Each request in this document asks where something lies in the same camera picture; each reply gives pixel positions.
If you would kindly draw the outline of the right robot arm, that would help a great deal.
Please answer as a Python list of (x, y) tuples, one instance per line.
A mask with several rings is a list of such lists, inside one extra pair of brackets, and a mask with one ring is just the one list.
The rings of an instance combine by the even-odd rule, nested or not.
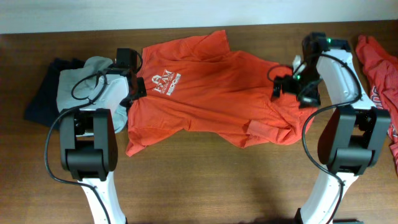
[(302, 51), (290, 66), (291, 75), (270, 78), (271, 98), (289, 93), (300, 107), (315, 107), (305, 124), (324, 111), (333, 114), (318, 140), (318, 159), (309, 157), (320, 173), (294, 223), (334, 223), (349, 187), (378, 161), (391, 117), (366, 94), (347, 40), (311, 32), (302, 41)]

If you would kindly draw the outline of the orange printed t-shirt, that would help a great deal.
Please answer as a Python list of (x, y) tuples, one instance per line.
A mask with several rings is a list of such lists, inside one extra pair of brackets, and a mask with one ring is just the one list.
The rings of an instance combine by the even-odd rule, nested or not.
[(224, 30), (151, 45), (142, 58), (147, 94), (128, 112), (129, 156), (180, 130), (216, 133), (240, 148), (289, 145), (312, 123), (313, 108), (301, 108), (294, 95), (271, 98), (267, 76), (290, 70), (232, 51)]

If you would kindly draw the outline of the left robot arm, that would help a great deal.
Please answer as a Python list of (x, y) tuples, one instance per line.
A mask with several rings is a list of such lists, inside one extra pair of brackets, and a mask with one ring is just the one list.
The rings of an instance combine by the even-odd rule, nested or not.
[(116, 58), (92, 57), (83, 68), (61, 73), (57, 92), (60, 162), (80, 186), (95, 223), (126, 223), (114, 184), (118, 163), (116, 133), (124, 128), (125, 106), (146, 95), (136, 75), (141, 55), (118, 49)]

